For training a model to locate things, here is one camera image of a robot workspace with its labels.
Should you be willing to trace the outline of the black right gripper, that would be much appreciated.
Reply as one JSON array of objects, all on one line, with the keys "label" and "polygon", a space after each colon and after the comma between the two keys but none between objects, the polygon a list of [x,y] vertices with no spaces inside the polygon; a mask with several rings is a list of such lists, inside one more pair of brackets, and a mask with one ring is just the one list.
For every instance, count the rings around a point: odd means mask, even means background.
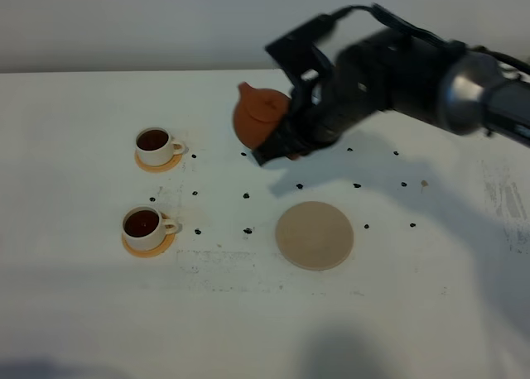
[{"label": "black right gripper", "polygon": [[411,46],[410,36],[384,29],[341,50],[324,75],[293,90],[289,120],[252,150],[254,160],[264,166],[307,156],[311,146],[331,145],[352,126],[389,108],[391,64]]}]

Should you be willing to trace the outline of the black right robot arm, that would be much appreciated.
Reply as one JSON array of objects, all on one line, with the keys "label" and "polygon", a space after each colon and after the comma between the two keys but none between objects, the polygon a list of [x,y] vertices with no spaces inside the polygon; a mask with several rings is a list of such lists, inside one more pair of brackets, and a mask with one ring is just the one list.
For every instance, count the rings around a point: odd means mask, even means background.
[{"label": "black right robot arm", "polygon": [[528,145],[529,84],[505,76],[504,61],[458,41],[433,46],[381,30],[343,49],[324,77],[294,86],[287,114],[252,154],[259,165],[307,156],[384,111],[460,136],[483,128]]}]

